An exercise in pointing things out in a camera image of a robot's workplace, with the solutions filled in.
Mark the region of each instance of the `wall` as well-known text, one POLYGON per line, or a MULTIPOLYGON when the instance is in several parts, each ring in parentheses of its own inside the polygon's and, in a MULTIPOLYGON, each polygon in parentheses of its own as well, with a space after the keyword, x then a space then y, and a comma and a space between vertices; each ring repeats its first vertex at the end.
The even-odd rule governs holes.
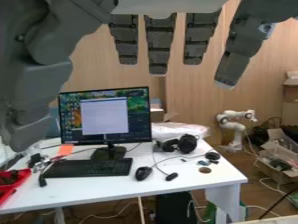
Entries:
POLYGON ((121 65, 107 25, 80 41, 72 55, 73 73, 64 91, 151 86, 151 96, 164 98, 163 78, 152 77, 148 69, 148 49, 144 20, 140 19, 139 64, 121 65))
POLYGON ((216 35, 201 66, 183 65, 184 15, 180 15, 171 70, 167 76, 168 108, 180 113, 177 121, 195 122, 212 127, 211 142, 220 143, 221 130, 214 116, 225 109, 256 109, 260 121, 281 116, 282 82, 285 72, 298 68, 298 23, 296 20, 277 25, 270 39, 253 57, 242 79, 233 91, 220 89, 213 77, 224 52, 230 20, 238 1, 230 0, 224 8, 216 35))
POLYGON ((152 97, 167 97, 168 111, 179 112, 176 121, 212 127, 213 143, 220 143, 221 140, 214 116, 224 109, 256 109, 260 121, 280 116, 285 71, 298 69, 298 23, 292 19, 278 24, 273 36, 252 59, 237 87, 233 91, 222 90, 214 86, 213 77, 237 5, 238 0, 230 0, 224 7, 217 31, 200 66, 183 64, 185 14, 179 14, 167 82, 164 78, 149 75, 143 18, 139 64, 135 66, 120 65, 113 38, 108 27, 103 26, 77 45, 72 55, 75 70, 64 90, 149 85, 152 97))

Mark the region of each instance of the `red object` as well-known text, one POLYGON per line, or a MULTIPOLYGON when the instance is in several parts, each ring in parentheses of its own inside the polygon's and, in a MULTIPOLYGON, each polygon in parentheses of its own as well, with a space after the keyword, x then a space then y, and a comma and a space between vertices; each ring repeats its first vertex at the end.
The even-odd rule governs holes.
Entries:
POLYGON ((18 178, 15 182, 10 185, 2 185, 2 178, 11 178, 12 172, 0 172, 0 206, 16 192, 16 188, 24 183, 27 178, 31 176, 31 169, 18 170, 18 178))

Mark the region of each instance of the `desk surface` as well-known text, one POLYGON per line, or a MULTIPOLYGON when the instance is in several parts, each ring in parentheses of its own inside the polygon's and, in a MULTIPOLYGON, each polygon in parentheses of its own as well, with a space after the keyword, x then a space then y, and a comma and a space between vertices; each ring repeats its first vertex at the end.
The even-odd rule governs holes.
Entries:
MULTIPOLYGON (((136 144, 125 144, 128 150, 136 144)), ((92 146, 77 146, 75 151, 92 148, 92 146)), ((165 161, 159 167, 168 173, 177 172, 179 177, 171 181, 165 181, 165 175, 155 168, 152 175, 147 180, 137 182, 135 180, 135 172, 141 166, 152 166, 155 164, 152 158, 152 143, 143 143, 127 157, 133 157, 133 166, 131 175, 125 177, 88 177, 88 178, 62 178, 47 179, 48 186, 39 186, 39 173, 34 174, 24 185, 18 188, 18 192, 0 208, 0 214, 23 212, 30 210, 63 207, 77 204, 87 204, 103 201, 112 201, 139 196, 149 196, 225 185, 241 184, 248 182, 248 178, 234 168, 234 166, 221 158, 218 165, 211 165, 212 173, 203 174, 199 172, 196 163, 204 157, 187 159, 181 158, 165 161)), ((193 157, 205 154, 212 147, 204 141, 199 141, 195 152, 185 157, 193 157)), ((59 147, 50 148, 43 151, 51 157, 58 155, 59 147)), ((69 159, 88 159, 93 150, 71 155, 69 159)), ((157 162, 165 158, 180 156, 179 152, 165 153, 156 152, 157 162)), ((12 169, 26 168, 28 159, 22 159, 12 169)))

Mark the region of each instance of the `black headphones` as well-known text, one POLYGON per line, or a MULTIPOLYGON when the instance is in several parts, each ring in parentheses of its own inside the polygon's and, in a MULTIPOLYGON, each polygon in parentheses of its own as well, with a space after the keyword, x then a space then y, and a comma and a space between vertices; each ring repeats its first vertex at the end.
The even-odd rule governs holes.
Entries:
POLYGON ((183 154, 189 154, 197 148, 197 138, 185 134, 180 139, 172 139, 167 142, 157 142, 164 152, 175 152, 179 150, 183 154))

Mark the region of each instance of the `keyboard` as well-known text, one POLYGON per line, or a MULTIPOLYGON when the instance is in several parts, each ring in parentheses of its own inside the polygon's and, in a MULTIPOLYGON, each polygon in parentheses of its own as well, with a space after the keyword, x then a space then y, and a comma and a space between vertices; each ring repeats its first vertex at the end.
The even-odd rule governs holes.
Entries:
POLYGON ((128 176, 133 159, 60 160, 43 174, 44 178, 128 176))

